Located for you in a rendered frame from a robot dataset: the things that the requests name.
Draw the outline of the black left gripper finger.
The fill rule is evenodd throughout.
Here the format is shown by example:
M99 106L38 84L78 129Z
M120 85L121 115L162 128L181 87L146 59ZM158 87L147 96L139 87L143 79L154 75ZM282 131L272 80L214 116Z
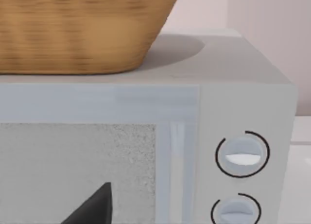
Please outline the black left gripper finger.
M112 224L111 183L104 183L61 224Z

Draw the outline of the microwave oven glass door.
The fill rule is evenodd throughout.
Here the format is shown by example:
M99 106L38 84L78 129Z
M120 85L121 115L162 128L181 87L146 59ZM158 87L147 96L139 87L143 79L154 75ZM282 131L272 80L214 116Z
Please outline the microwave oven glass door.
M0 224L61 224L104 183L114 224L192 224L200 87L0 84Z

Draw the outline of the pale round microwave knob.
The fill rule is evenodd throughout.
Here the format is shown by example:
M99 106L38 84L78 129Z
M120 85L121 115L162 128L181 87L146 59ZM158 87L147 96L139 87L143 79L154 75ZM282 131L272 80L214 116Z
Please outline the pale round microwave knob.
M261 216L260 203L246 193L219 199L210 209L212 224L258 224Z
M229 177L238 179L260 173L268 164L270 156L268 141L253 131L224 138L215 149L215 162L219 170Z

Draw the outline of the woven wicker basket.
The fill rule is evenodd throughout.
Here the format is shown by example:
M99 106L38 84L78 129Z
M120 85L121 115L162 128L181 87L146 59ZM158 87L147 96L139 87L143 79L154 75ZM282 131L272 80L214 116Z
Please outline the woven wicker basket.
M138 68L177 0L0 0L0 74Z

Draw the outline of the pale microwave oven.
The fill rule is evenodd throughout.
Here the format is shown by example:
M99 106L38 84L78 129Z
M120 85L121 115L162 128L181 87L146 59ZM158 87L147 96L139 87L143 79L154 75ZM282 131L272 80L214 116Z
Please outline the pale microwave oven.
M296 112L297 89L236 31L199 35L161 34L141 68L94 76L0 76L2 83L104 83L198 85L200 106L192 224L212 224L219 199L246 193L261 205L258 224L277 224L284 174ZM269 143L266 167L249 178L232 178L215 162L224 138L253 131Z

